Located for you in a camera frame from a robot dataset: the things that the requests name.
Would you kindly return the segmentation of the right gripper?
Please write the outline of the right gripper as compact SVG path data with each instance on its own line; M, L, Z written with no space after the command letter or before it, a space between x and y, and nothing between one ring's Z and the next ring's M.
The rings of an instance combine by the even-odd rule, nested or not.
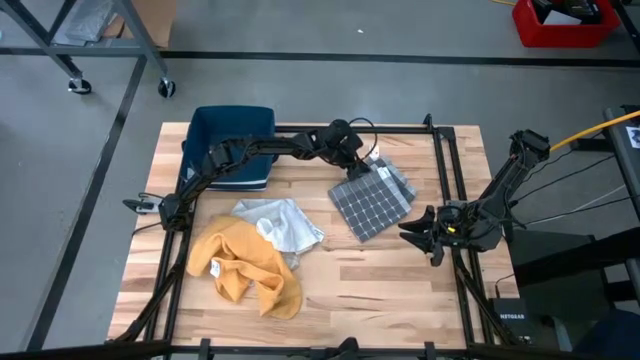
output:
M500 220L485 216L474 202L452 202L437 212L428 205L419 219L399 223L398 227L408 231L400 233L402 239L422 252L432 253L432 266L441 265L444 247L486 252L495 249L502 238Z

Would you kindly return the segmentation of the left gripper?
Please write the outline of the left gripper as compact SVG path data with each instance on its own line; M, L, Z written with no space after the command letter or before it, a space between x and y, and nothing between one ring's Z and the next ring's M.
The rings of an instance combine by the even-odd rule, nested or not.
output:
M319 141L319 155L325 162L335 166L349 166L346 168L349 181L371 172L368 164L358 162L357 150L363 146L363 142L346 120L336 119L321 129Z

